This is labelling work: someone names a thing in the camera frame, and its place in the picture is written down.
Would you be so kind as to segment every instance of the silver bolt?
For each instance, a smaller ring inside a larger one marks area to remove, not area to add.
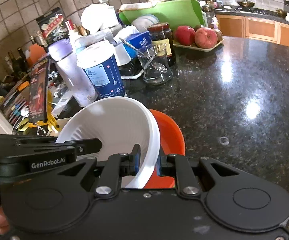
[[[96,192],[100,195],[107,195],[111,192],[111,188],[107,186],[100,186],[96,188]]]
[[[199,190],[196,187],[185,187],[183,192],[188,195],[195,195],[199,192]]]
[[[150,193],[144,193],[144,197],[149,198],[149,197],[151,197],[151,194]]]

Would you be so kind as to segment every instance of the key ring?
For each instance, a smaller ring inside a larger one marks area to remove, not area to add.
[[[37,125],[37,135],[46,135],[46,130],[41,126]]]

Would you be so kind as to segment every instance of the green cutting board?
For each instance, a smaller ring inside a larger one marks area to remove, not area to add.
[[[119,13],[119,18],[125,25],[131,25],[135,19],[146,14],[155,15],[160,22],[169,22],[171,30],[181,25],[192,28],[198,24],[203,25],[202,11],[197,0],[166,1],[148,9],[123,11]]]

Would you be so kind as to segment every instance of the yellow label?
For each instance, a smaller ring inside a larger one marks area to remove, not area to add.
[[[172,52],[171,52],[171,47],[170,47],[170,43],[169,43],[169,39],[164,39],[164,40],[161,40],[161,41],[152,41],[152,45],[157,45],[157,44],[164,44],[166,45],[166,55],[167,56],[170,56],[172,55]]]

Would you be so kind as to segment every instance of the blue box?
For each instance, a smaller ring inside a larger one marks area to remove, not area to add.
[[[132,46],[136,47],[137,49],[140,49],[144,47],[145,45],[151,44],[148,31],[144,33],[139,33],[139,34],[132,34],[126,39],[126,41],[130,43]],[[136,52],[132,48],[129,48],[125,44],[123,44],[123,46],[131,58],[137,57]]]

